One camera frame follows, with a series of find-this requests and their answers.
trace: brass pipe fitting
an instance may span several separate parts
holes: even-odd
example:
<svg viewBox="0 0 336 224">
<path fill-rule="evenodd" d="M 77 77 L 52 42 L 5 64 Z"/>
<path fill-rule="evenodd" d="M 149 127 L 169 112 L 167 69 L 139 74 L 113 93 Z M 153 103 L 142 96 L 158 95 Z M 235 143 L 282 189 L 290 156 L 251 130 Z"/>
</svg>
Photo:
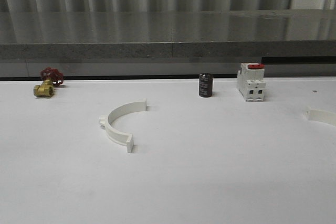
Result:
<svg viewBox="0 0 336 224">
<path fill-rule="evenodd" d="M 34 87 L 34 96 L 36 97 L 52 97 L 54 94 L 54 87 L 51 78 L 47 78 L 41 85 Z"/>
</svg>

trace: white table surface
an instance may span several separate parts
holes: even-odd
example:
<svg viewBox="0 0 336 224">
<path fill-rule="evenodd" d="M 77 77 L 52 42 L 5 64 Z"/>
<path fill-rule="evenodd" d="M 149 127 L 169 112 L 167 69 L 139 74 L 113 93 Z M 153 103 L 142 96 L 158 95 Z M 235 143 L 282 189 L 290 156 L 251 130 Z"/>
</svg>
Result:
<svg viewBox="0 0 336 224">
<path fill-rule="evenodd" d="M 336 223 L 336 78 L 266 79 L 245 102 L 236 79 L 0 82 L 0 223 Z M 100 115 L 147 98 L 113 126 Z"/>
</svg>

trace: red valve handwheel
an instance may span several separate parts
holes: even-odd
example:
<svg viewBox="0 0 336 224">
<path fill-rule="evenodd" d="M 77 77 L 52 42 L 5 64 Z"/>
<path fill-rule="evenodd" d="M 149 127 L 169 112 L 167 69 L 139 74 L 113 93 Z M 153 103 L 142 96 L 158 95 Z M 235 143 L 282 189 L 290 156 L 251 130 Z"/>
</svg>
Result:
<svg viewBox="0 0 336 224">
<path fill-rule="evenodd" d="M 42 80 L 51 78 L 53 85 L 56 87 L 63 83 L 63 74 L 59 72 L 57 68 L 46 68 L 41 71 L 40 75 Z"/>
</svg>

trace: black capacitor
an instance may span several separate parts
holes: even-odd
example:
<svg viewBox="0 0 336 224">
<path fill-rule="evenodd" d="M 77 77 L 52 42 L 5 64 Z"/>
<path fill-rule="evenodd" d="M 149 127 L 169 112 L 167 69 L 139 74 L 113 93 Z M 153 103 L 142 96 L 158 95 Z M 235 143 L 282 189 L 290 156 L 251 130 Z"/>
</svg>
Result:
<svg viewBox="0 0 336 224">
<path fill-rule="evenodd" d="M 214 76 L 210 73 L 200 74 L 200 84 L 198 87 L 198 93 L 200 97 L 211 97 L 212 86 L 214 83 Z"/>
</svg>

